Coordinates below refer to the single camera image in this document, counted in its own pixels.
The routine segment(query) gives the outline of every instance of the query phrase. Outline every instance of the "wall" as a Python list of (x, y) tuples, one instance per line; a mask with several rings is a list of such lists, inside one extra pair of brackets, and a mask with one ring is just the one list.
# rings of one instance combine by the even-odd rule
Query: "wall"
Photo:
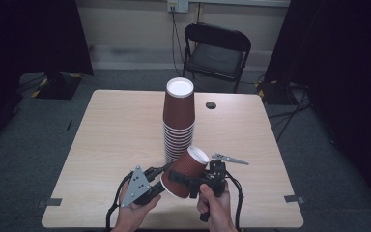
[[(89, 45), (171, 52), (173, 19), (165, 1), (77, 0), (77, 6)], [(286, 7), (189, 3), (189, 13), (175, 14), (175, 20), (182, 47), (186, 26), (197, 20), (242, 31), (252, 42), (248, 68), (264, 70), (286, 11)]]

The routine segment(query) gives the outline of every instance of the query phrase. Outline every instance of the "gray floor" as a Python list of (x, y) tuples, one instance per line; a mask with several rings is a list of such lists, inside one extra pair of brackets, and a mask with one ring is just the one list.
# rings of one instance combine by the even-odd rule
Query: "gray floor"
[[(256, 82), (261, 74), (244, 72), (243, 82)], [(30, 73), (21, 82), (39, 76)], [(91, 94), (97, 89), (163, 90), (174, 76), (178, 75), (173, 69), (95, 70), (94, 77), (83, 78), (70, 101), (33, 99), (30, 95), (36, 87), (22, 92), (25, 98), (17, 114), (0, 133), (0, 231), (88, 231), (43, 228), (44, 209), (38, 205), (53, 192)], [(232, 84), (198, 76), (194, 83), (198, 91), (232, 90)], [(239, 93), (254, 94), (255, 88), (242, 83)], [(294, 109), (266, 105), (269, 115)], [(278, 124), (282, 119), (270, 120), (275, 137), (284, 125)], [(293, 117), (278, 146), (296, 195), (306, 200), (300, 205), (304, 226), (278, 231), (371, 231), (371, 190), (346, 156), (332, 146), (312, 108)]]

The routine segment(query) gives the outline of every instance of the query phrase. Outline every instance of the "table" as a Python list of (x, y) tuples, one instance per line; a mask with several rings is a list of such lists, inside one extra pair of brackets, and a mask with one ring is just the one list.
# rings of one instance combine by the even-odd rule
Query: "table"
[[(208, 109), (206, 102), (215, 102)], [(48, 228), (105, 226), (117, 187), (136, 165), (143, 170), (164, 165), (162, 108), (164, 92), (96, 91), (87, 107), (51, 198), (42, 224)], [(243, 187), (241, 228), (301, 227), (297, 202), (271, 126), (256, 95), (195, 93), (196, 121), (193, 144), (207, 155), (249, 161), (226, 163)], [(233, 214), (238, 192), (229, 182)], [(202, 229), (196, 199), (179, 199), (163, 192), (157, 207), (141, 228)], [(111, 218), (114, 225), (115, 212)]]

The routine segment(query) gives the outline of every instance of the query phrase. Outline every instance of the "stack of cups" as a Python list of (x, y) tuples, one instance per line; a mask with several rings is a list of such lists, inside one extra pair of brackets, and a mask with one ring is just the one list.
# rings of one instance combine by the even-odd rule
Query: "stack of cups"
[(194, 132), (194, 85), (176, 77), (168, 81), (163, 109), (165, 161), (174, 162), (191, 145)]

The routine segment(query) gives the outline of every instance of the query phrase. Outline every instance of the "wall outlet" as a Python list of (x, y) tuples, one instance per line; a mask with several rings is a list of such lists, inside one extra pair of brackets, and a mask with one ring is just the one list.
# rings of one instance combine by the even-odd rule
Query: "wall outlet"
[(167, 0), (167, 12), (188, 13), (188, 1)]

